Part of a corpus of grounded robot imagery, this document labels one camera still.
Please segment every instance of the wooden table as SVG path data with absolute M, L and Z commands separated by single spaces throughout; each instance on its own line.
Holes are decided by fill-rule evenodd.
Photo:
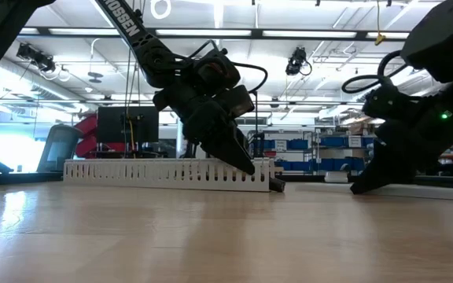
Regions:
M 0 186 L 0 283 L 453 282 L 453 200 Z

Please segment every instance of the ceiling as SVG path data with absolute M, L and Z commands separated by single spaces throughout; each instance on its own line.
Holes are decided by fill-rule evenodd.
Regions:
M 253 6 L 252 0 L 170 0 L 171 11 L 163 19 L 157 19 L 155 15 L 158 17 L 158 14 L 164 13 L 166 9 L 164 1 L 157 2 L 154 12 L 152 12 L 150 0 L 146 2 L 128 0 L 128 2 L 136 9 L 144 6 L 144 25 L 155 29 L 376 31 L 379 23 L 382 31 L 408 32 L 440 1 L 392 1 L 389 7 L 387 2 L 380 1 L 378 10 L 375 1 L 322 0 L 320 5 L 316 6 L 315 1 L 307 0 L 256 0 Z M 56 0 L 54 4 L 38 9 L 28 21 L 27 27 L 112 28 L 112 25 L 97 7 L 95 0 Z M 103 38 L 95 41 L 92 46 L 93 41 L 93 36 L 86 36 L 86 38 L 19 37 L 6 53 L 6 59 L 2 61 L 1 66 L 5 70 L 14 72 L 17 81 L 26 79 L 35 86 L 33 86 L 34 89 L 31 87 L 29 90 L 17 90 L 15 84 L 1 83 L 8 93 L 6 90 L 0 91 L 0 97 L 3 94 L 5 99 L 33 97 L 97 100 L 105 95 L 112 95 L 113 99 L 123 100 L 126 95 L 127 79 L 131 79 L 134 74 L 134 58 L 131 58 L 131 66 L 129 66 L 127 63 L 129 49 L 122 39 Z M 205 39 L 165 38 L 162 41 L 174 53 L 189 55 L 202 45 Z M 47 85 L 48 89 L 43 92 L 41 86 L 46 83 L 43 82 L 44 78 L 40 76 L 39 70 L 34 66 L 29 67 L 28 61 L 22 61 L 16 57 L 21 43 L 30 44 L 45 54 L 53 55 L 54 60 L 69 71 L 70 77 L 67 72 L 58 74 L 59 69 L 53 74 L 44 74 L 50 79 L 45 79 L 50 85 Z M 375 46 L 373 41 L 355 42 L 351 39 L 330 41 L 302 38 L 293 40 L 246 38 L 218 39 L 217 43 L 228 49 L 228 57 L 232 61 L 259 65 L 268 70 L 267 83 L 260 89 L 261 101 L 268 101 L 272 97 L 278 97 L 282 101 L 354 101 L 357 98 L 356 95 L 341 92 L 342 83 L 355 75 L 375 73 L 384 55 L 403 47 L 402 42 L 383 42 Z M 313 72 L 307 77 L 285 75 L 288 58 L 297 46 L 306 49 L 309 61 L 313 65 Z M 388 68 L 395 69 L 402 63 L 401 60 L 394 60 Z M 90 71 L 104 76 L 101 78 L 101 83 L 89 82 L 91 77 L 87 73 Z M 240 69 L 240 72 L 241 83 L 248 89 L 256 86 L 263 78 L 263 73 L 257 70 Z M 141 100 L 151 99 L 157 89 L 149 86 L 142 76 L 136 75 L 135 78 L 132 100 L 138 97 Z M 396 83 L 407 94 L 426 90 L 436 84 L 427 73 L 413 73 L 413 69 L 410 68 L 396 76 Z M 10 103 L 7 106 L 8 108 L 26 107 Z M 94 108 L 92 105 L 76 103 L 67 108 L 62 108 L 61 104 L 55 106 L 57 112 L 86 111 L 88 108 Z M 322 108 L 321 105 L 292 106 L 290 112 L 315 114 Z M 277 110 L 264 105 L 260 106 L 260 111 Z M 279 111 L 288 110 L 282 106 Z

